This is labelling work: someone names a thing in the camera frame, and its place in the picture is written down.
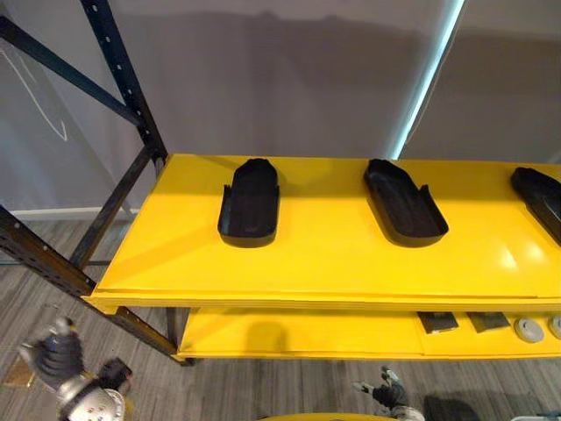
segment small gray disc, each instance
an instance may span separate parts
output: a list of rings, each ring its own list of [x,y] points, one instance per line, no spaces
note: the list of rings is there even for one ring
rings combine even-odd
[[[520,339],[531,344],[543,340],[542,328],[530,318],[519,318],[516,320],[515,331]]]
[[[549,326],[553,336],[557,339],[561,339],[561,316],[550,318]]]

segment light strip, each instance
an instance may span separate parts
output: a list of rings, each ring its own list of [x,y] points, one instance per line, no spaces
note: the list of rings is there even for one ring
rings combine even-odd
[[[452,6],[451,12],[444,22],[443,30],[437,41],[437,47],[435,48],[434,53],[432,54],[432,58],[429,61],[429,65],[426,67],[424,71],[424,75],[422,76],[421,83],[415,90],[414,97],[411,101],[413,107],[407,116],[405,124],[400,130],[398,130],[398,134],[396,136],[395,143],[394,143],[395,147],[393,152],[390,154],[390,159],[392,160],[397,160],[400,157],[401,151],[403,150],[403,147],[405,147],[405,144],[407,143],[407,139],[409,133],[411,132],[411,128],[413,127],[413,124],[415,123],[415,120],[417,118],[417,114],[419,113],[419,110],[423,105],[424,98],[427,96],[427,92],[429,91],[430,84],[432,83],[432,80],[434,79],[435,74],[437,73],[440,60],[442,60],[444,51],[446,50],[446,46],[450,41],[450,36],[452,35],[456,23],[458,22],[459,13],[461,12],[462,7],[464,6],[465,0],[453,0],[453,1],[454,1],[454,5]]]

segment gray wall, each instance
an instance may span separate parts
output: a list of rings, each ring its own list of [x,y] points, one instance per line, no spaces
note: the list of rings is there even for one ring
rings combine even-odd
[[[561,162],[561,2],[471,1],[402,157]]]
[[[404,156],[550,160],[561,139],[560,4],[468,2]],[[170,152],[372,157],[391,145],[451,1],[111,6]],[[5,7],[119,97],[78,2],[6,0]],[[134,128],[24,58],[28,72],[7,44],[2,49],[51,124],[65,123],[67,141],[0,57],[0,202],[11,210],[101,205],[140,148]],[[132,206],[152,183],[148,168]]]

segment black metal upright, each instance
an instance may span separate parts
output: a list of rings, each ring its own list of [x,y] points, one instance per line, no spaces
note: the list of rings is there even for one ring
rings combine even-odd
[[[96,283],[3,206],[0,206],[0,249],[55,287],[99,312],[82,300],[82,296],[91,294]],[[126,307],[119,307],[115,315],[102,315],[161,353],[167,356],[175,353],[175,345],[169,339],[159,334]]]
[[[167,150],[124,48],[109,4],[106,0],[81,1],[125,104],[66,63],[61,57],[5,16],[0,16],[0,36],[115,111],[116,114],[133,123],[138,129],[144,147],[107,199],[70,260],[57,253],[1,205],[0,249],[42,276],[52,285],[94,309],[82,300],[82,296],[90,295],[96,283],[82,269],[87,266],[89,257],[95,251],[124,199],[146,167],[147,162],[152,160],[158,172],[166,161]],[[126,307],[118,307],[116,314],[104,316],[161,353],[167,356],[175,354],[176,344],[174,342],[177,339],[173,329],[169,326],[168,330],[170,332],[168,334],[174,337],[173,340],[159,334]]]
[[[140,138],[153,150],[154,162],[159,157],[165,161],[166,147],[134,73],[129,54],[124,48],[109,4],[106,0],[81,0],[81,2],[124,103],[142,120],[142,124],[137,127]]]

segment baseboard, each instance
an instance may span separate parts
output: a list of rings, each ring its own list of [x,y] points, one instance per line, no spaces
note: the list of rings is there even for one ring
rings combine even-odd
[[[10,213],[22,221],[93,220],[101,209],[101,206],[97,206],[93,208],[11,210]],[[131,209],[131,213],[136,215],[138,209]],[[127,218],[127,214],[123,209],[119,209],[119,212],[115,216],[115,219]]]

